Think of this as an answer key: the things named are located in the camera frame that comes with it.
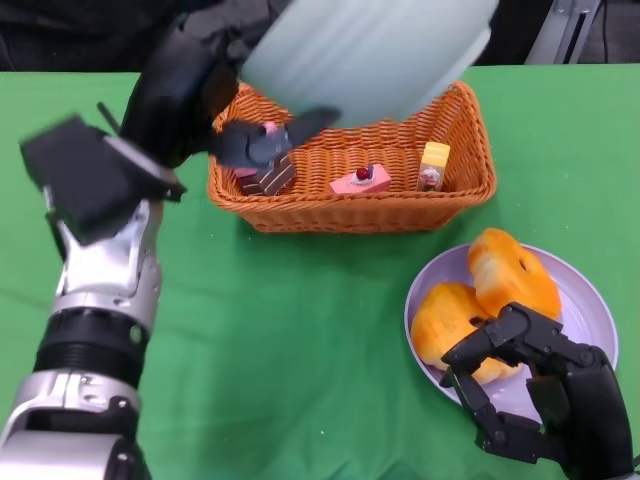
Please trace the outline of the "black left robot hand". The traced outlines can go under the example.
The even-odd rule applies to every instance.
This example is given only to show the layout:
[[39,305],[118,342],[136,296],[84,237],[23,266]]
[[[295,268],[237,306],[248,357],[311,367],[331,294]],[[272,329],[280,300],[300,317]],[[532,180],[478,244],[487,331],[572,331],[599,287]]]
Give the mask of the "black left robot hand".
[[274,131],[247,121],[213,131],[213,120],[238,92],[241,68],[286,6],[218,1],[179,16],[142,70],[121,137],[167,168],[208,152],[224,166],[262,169],[335,123],[339,111],[320,106]]

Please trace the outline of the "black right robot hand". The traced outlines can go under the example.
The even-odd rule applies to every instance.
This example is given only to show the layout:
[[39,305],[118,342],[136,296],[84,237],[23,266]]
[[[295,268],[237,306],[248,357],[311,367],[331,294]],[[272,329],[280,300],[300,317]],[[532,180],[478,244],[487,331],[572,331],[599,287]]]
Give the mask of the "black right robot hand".
[[[576,343],[562,325],[517,303],[504,307],[443,356],[442,386],[454,388],[484,452],[525,463],[557,463],[569,479],[636,479],[628,413],[604,351]],[[523,364],[540,419],[500,412],[474,372],[488,358]]]

